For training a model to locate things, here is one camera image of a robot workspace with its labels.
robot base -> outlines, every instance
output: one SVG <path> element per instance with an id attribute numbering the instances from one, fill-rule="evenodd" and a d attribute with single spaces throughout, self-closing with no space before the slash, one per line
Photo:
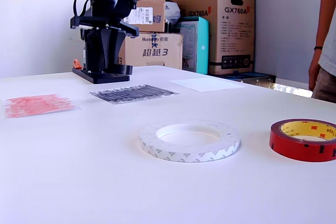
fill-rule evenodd
<path id="1" fill-rule="evenodd" d="M 72 69 L 73 73 L 81 76 L 93 84 L 105 84 L 114 82 L 125 82 L 130 80 L 130 76 L 111 73 L 87 73 L 81 69 Z"/>

person's hand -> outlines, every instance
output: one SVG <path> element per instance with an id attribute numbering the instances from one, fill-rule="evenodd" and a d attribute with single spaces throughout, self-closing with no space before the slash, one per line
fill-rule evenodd
<path id="1" fill-rule="evenodd" d="M 319 72 L 321 69 L 319 65 L 321 54 L 322 50 L 320 49 L 315 50 L 314 57 L 309 68 L 309 89 L 311 91 L 314 91 L 317 82 L 317 77 L 319 76 Z"/>

gray fiber sample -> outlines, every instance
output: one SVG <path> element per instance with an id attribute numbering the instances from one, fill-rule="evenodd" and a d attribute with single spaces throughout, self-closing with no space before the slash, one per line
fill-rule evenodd
<path id="1" fill-rule="evenodd" d="M 121 104 L 168 97 L 171 95 L 176 95 L 178 93 L 156 88 L 150 85 L 141 85 L 126 88 L 101 90 L 96 92 L 90 92 L 90 94 L 113 104 Z"/>

person's arm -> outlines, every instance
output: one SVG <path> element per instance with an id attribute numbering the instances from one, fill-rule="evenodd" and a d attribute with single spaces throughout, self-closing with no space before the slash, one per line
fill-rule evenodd
<path id="1" fill-rule="evenodd" d="M 323 47 L 328 35 L 333 14 L 335 12 L 336 0 L 321 0 L 319 28 L 316 37 L 316 46 Z M 315 50 L 313 60 L 309 69 L 309 89 L 314 90 L 319 75 L 319 60 L 322 50 Z"/>

white table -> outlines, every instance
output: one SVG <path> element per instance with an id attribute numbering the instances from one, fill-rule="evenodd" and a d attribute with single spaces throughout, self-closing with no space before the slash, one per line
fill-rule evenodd
<path id="1" fill-rule="evenodd" d="M 203 76 L 136 68 L 130 82 L 93 85 L 73 73 L 0 80 L 0 98 L 61 93 L 81 110 L 0 119 L 1 224 L 335 224 L 336 162 L 273 152 L 273 123 L 336 122 L 336 105 L 245 85 L 199 93 L 168 82 Z M 151 84 L 180 95 L 112 105 L 89 91 Z M 221 161 L 184 164 L 140 149 L 139 132 L 171 119 L 230 124 L 242 136 Z"/>

